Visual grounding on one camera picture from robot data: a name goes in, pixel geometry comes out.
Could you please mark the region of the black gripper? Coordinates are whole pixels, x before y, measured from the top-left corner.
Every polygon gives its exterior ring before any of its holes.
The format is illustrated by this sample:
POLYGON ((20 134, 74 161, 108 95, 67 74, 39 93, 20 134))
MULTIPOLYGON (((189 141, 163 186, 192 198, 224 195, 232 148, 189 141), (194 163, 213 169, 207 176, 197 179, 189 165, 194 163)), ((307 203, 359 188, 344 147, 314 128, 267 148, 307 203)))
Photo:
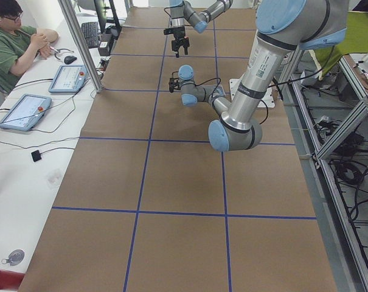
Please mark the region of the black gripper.
POLYGON ((189 37, 186 36, 186 34, 183 36, 183 37, 175 37, 174 36, 174 40, 172 40, 172 51, 175 52, 175 57, 176 58, 179 58, 179 49, 181 47, 184 48, 184 55, 188 55, 189 54, 189 51, 188 51, 188 48, 190 46, 190 43, 189 43, 189 37))
POLYGON ((169 89, 169 92, 180 91, 179 78, 174 78, 174 77, 169 78, 168 89, 169 89))

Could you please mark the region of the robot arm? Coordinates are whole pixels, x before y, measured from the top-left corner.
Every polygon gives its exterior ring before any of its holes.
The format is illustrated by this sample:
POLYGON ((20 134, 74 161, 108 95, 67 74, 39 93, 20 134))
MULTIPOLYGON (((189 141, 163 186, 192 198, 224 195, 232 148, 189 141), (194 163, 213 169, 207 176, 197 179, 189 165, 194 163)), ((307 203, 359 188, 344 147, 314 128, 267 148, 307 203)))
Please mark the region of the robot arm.
POLYGON ((348 6, 348 1, 262 1, 255 21, 257 43, 231 101, 220 85, 195 84, 189 65, 179 68, 170 90, 181 91, 185 106, 206 102, 217 112, 219 118, 208 129, 213 149, 226 152, 255 147, 262 139, 262 128, 253 113, 284 56, 297 48, 319 49, 342 42, 348 6))
POLYGON ((215 1, 210 7, 201 12, 193 9, 188 1, 169 1, 170 6, 164 10, 170 10, 170 26, 164 29, 164 35, 173 35, 171 41, 172 51, 175 57, 179 58, 179 49, 184 48, 184 54, 188 54, 190 47, 189 37, 186 35, 185 21, 194 28, 198 33, 203 33, 208 24, 220 16, 222 13, 229 10, 233 4, 233 0, 215 1))

